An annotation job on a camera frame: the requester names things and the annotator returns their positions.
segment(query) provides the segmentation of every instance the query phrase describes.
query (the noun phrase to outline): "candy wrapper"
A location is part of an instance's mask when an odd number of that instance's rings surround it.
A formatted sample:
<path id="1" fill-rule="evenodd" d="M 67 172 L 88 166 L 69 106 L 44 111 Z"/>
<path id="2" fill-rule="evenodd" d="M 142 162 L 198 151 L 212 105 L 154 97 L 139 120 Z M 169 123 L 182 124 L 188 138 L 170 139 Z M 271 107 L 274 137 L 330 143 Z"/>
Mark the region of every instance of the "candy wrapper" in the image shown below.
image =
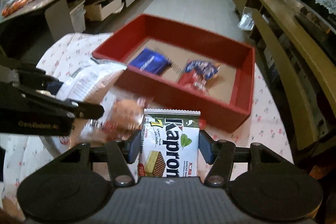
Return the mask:
<path id="1" fill-rule="evenodd" d="M 178 84 L 205 94 L 216 79 L 220 66 L 220 63 L 189 60 Z"/>
<path id="2" fill-rule="evenodd" d="M 199 111 L 145 109 L 138 174 L 197 176 Z"/>
<path id="3" fill-rule="evenodd" d="M 130 65 L 140 70 L 160 75 L 171 65 L 171 62 L 162 54 L 152 51 L 149 48 L 144 48 L 143 51 L 131 61 Z"/>
<path id="4" fill-rule="evenodd" d="M 102 101 L 107 112 L 99 120 L 88 120 L 78 142 L 106 143 L 126 140 L 142 129 L 144 108 L 149 100 L 118 88 L 111 88 Z"/>

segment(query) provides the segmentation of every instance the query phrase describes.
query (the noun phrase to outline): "kaprons wafer package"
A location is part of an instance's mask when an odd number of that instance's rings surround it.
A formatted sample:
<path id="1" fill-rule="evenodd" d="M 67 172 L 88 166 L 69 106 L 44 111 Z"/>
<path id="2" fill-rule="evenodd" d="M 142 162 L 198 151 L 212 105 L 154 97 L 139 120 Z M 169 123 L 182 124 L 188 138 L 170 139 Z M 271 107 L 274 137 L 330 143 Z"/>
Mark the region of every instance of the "kaprons wafer package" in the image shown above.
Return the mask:
<path id="1" fill-rule="evenodd" d="M 138 174 L 197 176 L 199 111 L 145 109 Z"/>

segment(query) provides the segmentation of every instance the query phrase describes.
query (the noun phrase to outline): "green leaf logo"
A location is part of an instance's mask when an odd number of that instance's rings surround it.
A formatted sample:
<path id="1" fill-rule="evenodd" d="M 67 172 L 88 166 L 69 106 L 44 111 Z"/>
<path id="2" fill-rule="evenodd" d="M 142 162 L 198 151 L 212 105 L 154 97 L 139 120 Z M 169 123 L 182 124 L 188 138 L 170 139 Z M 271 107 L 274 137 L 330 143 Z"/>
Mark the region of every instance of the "green leaf logo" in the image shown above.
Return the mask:
<path id="1" fill-rule="evenodd" d="M 190 145 L 192 143 L 192 140 L 188 138 L 187 134 L 181 135 L 181 146 L 182 148 Z"/>

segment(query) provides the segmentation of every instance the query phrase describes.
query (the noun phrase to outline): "white tablecloth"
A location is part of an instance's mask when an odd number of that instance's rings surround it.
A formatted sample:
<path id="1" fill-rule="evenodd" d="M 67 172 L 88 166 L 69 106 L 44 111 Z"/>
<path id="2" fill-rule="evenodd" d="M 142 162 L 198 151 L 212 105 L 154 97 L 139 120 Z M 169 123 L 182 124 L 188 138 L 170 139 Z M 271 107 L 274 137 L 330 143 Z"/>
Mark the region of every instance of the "white tablecloth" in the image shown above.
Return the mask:
<path id="1" fill-rule="evenodd" d="M 42 57 L 38 68 L 47 74 L 66 81 L 70 75 L 87 62 L 91 52 L 105 41 L 110 34 L 84 35 L 69 34 L 56 42 Z M 254 99 L 251 116 L 233 134 L 216 128 L 206 127 L 206 131 L 215 139 L 226 139 L 237 146 L 249 147 L 251 142 L 260 142 L 293 162 L 286 132 L 274 104 L 273 98 L 255 65 Z M 35 136 L 8 137 L 4 163 L 4 191 L 6 197 L 18 207 L 16 190 L 20 182 L 28 175 L 53 159 L 41 139 Z M 199 176 L 204 179 L 210 169 L 199 154 Z M 247 164 L 234 164 L 231 179 L 247 171 Z"/>

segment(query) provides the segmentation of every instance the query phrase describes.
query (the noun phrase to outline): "black circular cover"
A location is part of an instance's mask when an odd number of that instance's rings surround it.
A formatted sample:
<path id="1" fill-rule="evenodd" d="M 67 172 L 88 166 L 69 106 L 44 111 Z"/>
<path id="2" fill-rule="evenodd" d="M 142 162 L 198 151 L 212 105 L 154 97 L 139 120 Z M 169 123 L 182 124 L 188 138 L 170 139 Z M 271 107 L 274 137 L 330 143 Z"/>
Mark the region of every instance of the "black circular cover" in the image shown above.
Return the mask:
<path id="1" fill-rule="evenodd" d="M 110 193 L 109 183 L 91 170 L 79 174 L 27 177 L 17 198 L 26 216 L 40 221 L 80 220 L 97 211 Z"/>
<path id="2" fill-rule="evenodd" d="M 294 221 L 321 204 L 320 184 L 306 174 L 260 175 L 246 172 L 231 184 L 231 195 L 245 212 L 271 221 Z"/>

